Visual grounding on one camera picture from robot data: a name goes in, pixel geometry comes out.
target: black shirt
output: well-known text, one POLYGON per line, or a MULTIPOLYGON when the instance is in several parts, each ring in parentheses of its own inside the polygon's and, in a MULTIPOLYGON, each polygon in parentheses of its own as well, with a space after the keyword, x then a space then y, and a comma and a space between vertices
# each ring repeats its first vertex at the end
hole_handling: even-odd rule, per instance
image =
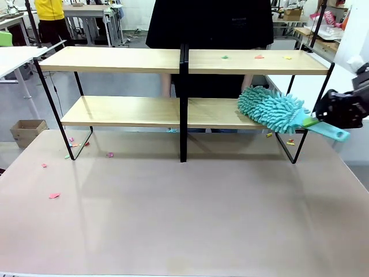
MULTIPOLYGON (((156 0, 146 44, 150 48, 179 49, 252 49, 273 43, 270 0, 156 0)), ((243 75, 172 75, 176 95, 181 82, 189 97, 237 98, 243 75)))

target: black pants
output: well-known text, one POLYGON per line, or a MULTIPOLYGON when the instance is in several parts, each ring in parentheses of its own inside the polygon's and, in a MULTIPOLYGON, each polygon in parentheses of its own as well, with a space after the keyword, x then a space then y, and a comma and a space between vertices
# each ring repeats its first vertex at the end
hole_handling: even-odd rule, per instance
MULTIPOLYGON (((40 20, 39 32, 41 41, 43 43, 51 43, 52 45, 57 44, 62 40, 67 40, 66 46, 73 46, 74 43, 71 40, 67 23, 65 19, 60 20, 40 20)), ((63 49, 63 45, 55 48, 55 51, 63 49)))

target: person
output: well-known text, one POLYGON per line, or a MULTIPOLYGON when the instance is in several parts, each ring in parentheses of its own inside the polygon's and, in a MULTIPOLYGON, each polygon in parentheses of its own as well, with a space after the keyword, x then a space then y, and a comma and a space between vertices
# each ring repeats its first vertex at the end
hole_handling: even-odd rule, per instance
MULTIPOLYGON (((265 48, 273 43, 270 0, 229 0, 226 5, 212 0, 200 0, 194 5, 187 1, 156 0, 146 45, 150 48, 180 49, 181 43, 188 43, 190 49, 265 48)), ((173 81, 177 97, 183 93, 182 84, 186 84, 188 97, 238 98, 252 80, 252 75, 162 74, 161 91, 164 97, 170 97, 173 81)))
MULTIPOLYGON (((37 15, 39 16, 39 32, 43 43, 57 44, 67 40, 65 45, 74 45, 64 18, 62 0, 35 0, 37 15)), ((63 45, 57 46, 55 51, 63 49, 63 45)))

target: confetti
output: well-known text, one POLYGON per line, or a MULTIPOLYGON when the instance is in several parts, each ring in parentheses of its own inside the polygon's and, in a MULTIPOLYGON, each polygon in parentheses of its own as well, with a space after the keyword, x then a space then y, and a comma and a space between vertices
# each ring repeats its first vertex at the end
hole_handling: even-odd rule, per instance
POLYGON ((60 193, 52 193, 48 196, 49 199, 55 199, 58 198, 60 196, 60 193))

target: green chair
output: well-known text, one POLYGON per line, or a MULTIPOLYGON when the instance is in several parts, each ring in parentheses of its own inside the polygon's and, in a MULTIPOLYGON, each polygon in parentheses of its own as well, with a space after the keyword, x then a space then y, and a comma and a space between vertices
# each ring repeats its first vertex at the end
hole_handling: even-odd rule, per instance
POLYGON ((0 47, 13 46, 13 35, 9 32, 0 31, 0 47))

